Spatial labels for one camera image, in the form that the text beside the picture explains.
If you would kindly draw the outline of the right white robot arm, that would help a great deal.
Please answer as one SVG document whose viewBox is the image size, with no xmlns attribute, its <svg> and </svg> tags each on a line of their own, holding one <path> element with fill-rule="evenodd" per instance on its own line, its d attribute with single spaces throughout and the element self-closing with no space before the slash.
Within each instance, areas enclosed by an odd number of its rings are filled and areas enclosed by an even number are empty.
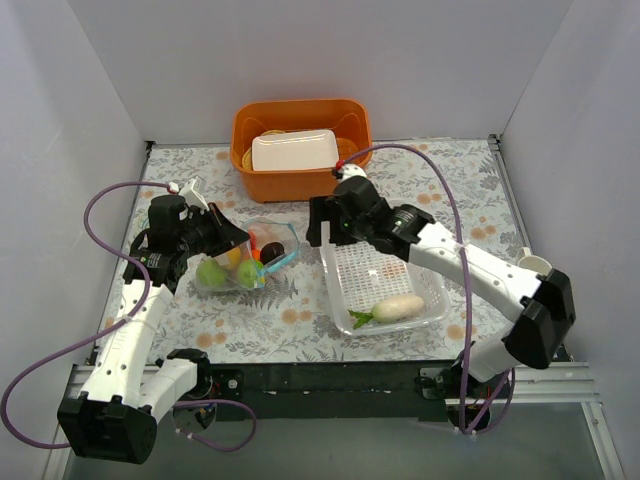
<svg viewBox="0 0 640 480">
<path fill-rule="evenodd" d="M 549 367 L 576 319 L 569 277 L 546 274 L 504 261 L 474 245 L 463 245 L 423 210 L 390 206 L 362 176 L 340 183 L 333 194 L 309 201 L 306 234 L 314 247 L 324 239 L 336 245 L 364 241 L 376 251 L 436 272 L 490 303 L 512 327 L 474 343 L 463 366 L 452 373 L 464 397 L 481 393 L 494 376 L 518 365 Z"/>
</svg>

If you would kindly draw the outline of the green lime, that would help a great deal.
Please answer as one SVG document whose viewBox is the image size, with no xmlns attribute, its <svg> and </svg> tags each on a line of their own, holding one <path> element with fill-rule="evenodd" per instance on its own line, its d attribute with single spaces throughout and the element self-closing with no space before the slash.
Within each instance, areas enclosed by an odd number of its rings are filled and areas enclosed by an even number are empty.
<svg viewBox="0 0 640 480">
<path fill-rule="evenodd" d="M 261 265 L 253 258 L 243 260 L 235 270 L 237 283 L 247 289 L 254 289 L 258 283 Z"/>
</svg>

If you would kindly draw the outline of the green apple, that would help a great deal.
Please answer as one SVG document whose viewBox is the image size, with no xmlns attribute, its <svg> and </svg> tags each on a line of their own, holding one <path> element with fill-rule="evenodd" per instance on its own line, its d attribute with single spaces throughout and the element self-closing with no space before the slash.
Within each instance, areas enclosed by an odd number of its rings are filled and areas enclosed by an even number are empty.
<svg viewBox="0 0 640 480">
<path fill-rule="evenodd" d="M 196 269 L 196 280 L 207 289 L 218 289 L 226 283 L 228 272 L 215 259 L 202 261 Z"/>
</svg>

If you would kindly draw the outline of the yellow mango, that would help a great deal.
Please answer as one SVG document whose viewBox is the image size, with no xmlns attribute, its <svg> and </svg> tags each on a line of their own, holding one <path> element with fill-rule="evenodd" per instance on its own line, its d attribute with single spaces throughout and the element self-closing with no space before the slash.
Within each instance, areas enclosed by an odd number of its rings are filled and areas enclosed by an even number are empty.
<svg viewBox="0 0 640 480">
<path fill-rule="evenodd" d="M 221 267 L 228 271 L 235 270 L 242 261 L 242 250 L 239 247 L 233 248 L 216 258 Z"/>
</svg>

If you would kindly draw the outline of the peach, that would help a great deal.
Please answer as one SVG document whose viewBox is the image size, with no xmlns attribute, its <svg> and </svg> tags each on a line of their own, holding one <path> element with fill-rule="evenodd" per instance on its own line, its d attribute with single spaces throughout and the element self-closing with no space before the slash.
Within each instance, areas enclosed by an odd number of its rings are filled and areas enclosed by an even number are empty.
<svg viewBox="0 0 640 480">
<path fill-rule="evenodd" d="M 269 243 L 281 241 L 281 226 L 276 223 L 254 221 L 248 225 L 247 230 L 251 245 L 256 249 L 262 249 Z"/>
</svg>

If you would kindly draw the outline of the white radish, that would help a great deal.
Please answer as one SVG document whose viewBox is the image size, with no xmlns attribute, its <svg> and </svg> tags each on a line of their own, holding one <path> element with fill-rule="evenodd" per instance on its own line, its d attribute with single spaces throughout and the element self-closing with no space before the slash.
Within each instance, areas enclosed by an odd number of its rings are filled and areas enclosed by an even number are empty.
<svg viewBox="0 0 640 480">
<path fill-rule="evenodd" d="M 395 323 L 400 320 L 415 317 L 425 308 L 424 300 L 414 294 L 394 295 L 376 303 L 368 312 L 349 310 L 349 315 L 355 320 L 354 328 L 376 322 L 380 324 Z"/>
</svg>

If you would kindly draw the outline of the dark purple mangosteen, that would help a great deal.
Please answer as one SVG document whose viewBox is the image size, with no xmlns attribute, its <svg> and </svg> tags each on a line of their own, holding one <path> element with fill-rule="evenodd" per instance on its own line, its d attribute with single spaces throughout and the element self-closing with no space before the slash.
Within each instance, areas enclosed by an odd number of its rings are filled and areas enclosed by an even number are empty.
<svg viewBox="0 0 640 480">
<path fill-rule="evenodd" d="M 263 265 L 267 265 L 286 254 L 285 247 L 282 243 L 274 241 L 262 247 L 260 250 L 260 261 Z"/>
</svg>

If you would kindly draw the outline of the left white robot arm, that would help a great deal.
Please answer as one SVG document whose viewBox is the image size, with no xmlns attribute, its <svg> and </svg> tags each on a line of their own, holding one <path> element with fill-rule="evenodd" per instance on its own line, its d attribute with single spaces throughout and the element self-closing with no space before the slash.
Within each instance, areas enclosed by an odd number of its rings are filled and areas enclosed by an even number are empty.
<svg viewBox="0 0 640 480">
<path fill-rule="evenodd" d="M 144 463 L 158 424 L 183 398 L 205 398 L 213 386 L 207 355 L 173 351 L 150 380 L 143 372 L 160 321 L 190 258 L 226 253 L 249 235 L 198 193 L 155 197 L 148 227 L 131 244 L 121 291 L 121 326 L 105 336 L 80 392 L 62 400 L 59 424 L 79 457 Z"/>
</svg>

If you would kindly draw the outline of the clear zip top bag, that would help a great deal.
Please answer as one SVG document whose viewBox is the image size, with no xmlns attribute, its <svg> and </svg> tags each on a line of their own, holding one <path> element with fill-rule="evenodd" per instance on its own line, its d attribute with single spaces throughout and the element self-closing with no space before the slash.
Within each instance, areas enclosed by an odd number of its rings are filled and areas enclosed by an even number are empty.
<svg viewBox="0 0 640 480">
<path fill-rule="evenodd" d="M 300 241 L 291 223 L 258 218 L 247 221 L 242 229 L 249 234 L 248 241 L 201 260 L 194 277 L 198 294 L 262 289 L 268 277 L 289 265 L 299 253 Z"/>
</svg>

